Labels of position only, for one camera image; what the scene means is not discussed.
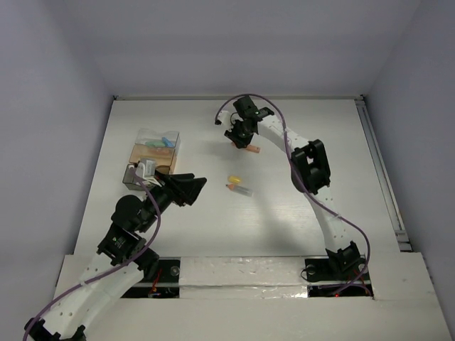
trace yellow object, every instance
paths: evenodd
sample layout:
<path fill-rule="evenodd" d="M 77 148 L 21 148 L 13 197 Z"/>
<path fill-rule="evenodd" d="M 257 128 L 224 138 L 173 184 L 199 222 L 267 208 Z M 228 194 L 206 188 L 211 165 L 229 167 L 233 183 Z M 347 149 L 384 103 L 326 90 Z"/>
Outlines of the yellow object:
<path fill-rule="evenodd" d="M 229 178 L 227 178 L 227 181 L 229 181 L 230 183 L 241 183 L 242 179 L 235 175 L 229 175 Z"/>

